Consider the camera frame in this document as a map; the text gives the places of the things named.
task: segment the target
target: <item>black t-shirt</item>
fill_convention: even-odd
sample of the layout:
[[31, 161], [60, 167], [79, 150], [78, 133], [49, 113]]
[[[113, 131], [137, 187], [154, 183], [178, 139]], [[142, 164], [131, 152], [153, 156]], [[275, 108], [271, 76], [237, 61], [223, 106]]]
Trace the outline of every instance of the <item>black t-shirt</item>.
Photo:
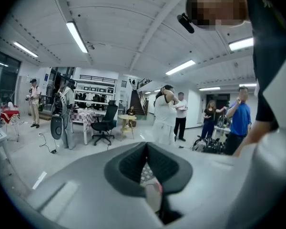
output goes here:
[[275, 117], [262, 93], [286, 59], [286, 20], [282, 16], [286, 15], [286, 11], [279, 12], [276, 9], [283, 8], [280, 2], [281, 0], [247, 0], [254, 38], [254, 72], [260, 87], [256, 120], [274, 124]]

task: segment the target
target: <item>person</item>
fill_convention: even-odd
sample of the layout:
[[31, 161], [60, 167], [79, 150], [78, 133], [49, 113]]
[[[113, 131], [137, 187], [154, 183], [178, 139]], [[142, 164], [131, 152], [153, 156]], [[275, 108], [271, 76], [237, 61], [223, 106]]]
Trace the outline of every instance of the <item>person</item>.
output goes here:
[[[127, 114], [127, 115], [135, 115], [134, 107], [131, 106], [131, 107], [126, 111], [126, 114]], [[131, 124], [132, 124], [132, 121], [129, 120], [129, 121], [128, 121], [128, 125], [131, 126]]]
[[201, 138], [205, 139], [205, 137], [212, 136], [214, 131], [214, 120], [215, 120], [215, 113], [221, 113], [225, 110], [225, 107], [222, 109], [216, 109], [215, 101], [209, 101], [207, 107], [204, 110], [204, 126], [202, 128]]
[[225, 145], [226, 155], [232, 155], [236, 151], [250, 130], [250, 107], [246, 104], [248, 88], [241, 86], [238, 91], [239, 95], [236, 102], [231, 105], [226, 114], [227, 118], [233, 117], [230, 126], [231, 132], [227, 137]]
[[184, 139], [184, 130], [185, 130], [185, 123], [186, 123], [187, 101], [184, 99], [184, 93], [178, 93], [178, 100], [179, 100], [179, 103], [175, 105], [175, 108], [177, 110], [176, 124], [174, 128], [175, 141], [177, 138], [178, 128], [180, 125], [179, 140], [185, 142], [186, 140]]
[[32, 79], [30, 81], [32, 87], [30, 89], [30, 106], [31, 106], [31, 115], [33, 119], [33, 124], [31, 127], [39, 128], [39, 112], [38, 112], [38, 105], [39, 105], [39, 95], [40, 91], [37, 86], [37, 80]]
[[251, 22], [258, 107], [256, 121], [234, 154], [239, 156], [245, 145], [257, 143], [266, 133], [278, 128], [264, 91], [286, 59], [286, 3], [281, 0], [187, 0], [186, 13], [194, 25], [209, 30], [217, 25]]
[[153, 137], [155, 142], [174, 146], [174, 127], [177, 111], [174, 105], [179, 100], [174, 95], [174, 88], [165, 85], [156, 95], [154, 102], [155, 122], [153, 124]]
[[63, 131], [61, 133], [64, 148], [74, 149], [75, 144], [73, 140], [71, 127], [71, 113], [74, 108], [74, 84], [75, 81], [70, 79], [61, 89], [62, 111], [61, 117], [63, 119]]

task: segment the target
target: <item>black office chair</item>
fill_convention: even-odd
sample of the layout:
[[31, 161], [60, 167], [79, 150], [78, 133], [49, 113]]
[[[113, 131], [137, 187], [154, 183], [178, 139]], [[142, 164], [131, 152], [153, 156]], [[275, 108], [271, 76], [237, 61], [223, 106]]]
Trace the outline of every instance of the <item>black office chair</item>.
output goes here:
[[99, 118], [97, 118], [97, 122], [92, 123], [91, 127], [93, 130], [101, 132], [99, 135], [93, 135], [92, 139], [95, 136], [98, 136], [99, 138], [94, 142], [94, 146], [96, 146], [96, 143], [100, 141], [102, 138], [106, 139], [109, 142], [109, 145], [111, 145], [111, 141], [109, 140], [110, 137], [114, 138], [114, 135], [110, 135], [108, 131], [112, 130], [115, 126], [113, 125], [113, 119], [115, 116], [115, 113], [118, 110], [118, 106], [116, 105], [108, 105], [106, 115], [103, 117], [102, 122], [99, 122]]

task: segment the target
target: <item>man in blue shirt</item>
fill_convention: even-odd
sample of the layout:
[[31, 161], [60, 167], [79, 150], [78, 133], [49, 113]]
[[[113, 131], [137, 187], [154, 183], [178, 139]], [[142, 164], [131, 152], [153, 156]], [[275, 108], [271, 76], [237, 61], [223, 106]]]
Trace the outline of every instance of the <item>man in blue shirt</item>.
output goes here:
[[232, 118], [231, 132], [225, 145], [225, 154], [232, 155], [249, 132], [251, 123], [250, 107], [246, 104], [248, 88], [241, 86], [236, 102], [228, 110], [227, 118]]

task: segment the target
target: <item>hand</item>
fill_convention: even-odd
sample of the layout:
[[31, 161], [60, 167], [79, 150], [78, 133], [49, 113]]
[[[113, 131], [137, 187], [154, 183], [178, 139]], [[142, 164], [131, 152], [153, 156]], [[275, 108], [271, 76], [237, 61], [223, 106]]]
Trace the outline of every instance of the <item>hand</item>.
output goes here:
[[242, 101], [240, 100], [240, 98], [237, 97], [237, 99], [236, 99], [236, 104], [237, 104], [237, 105], [240, 105], [241, 102], [242, 102]]

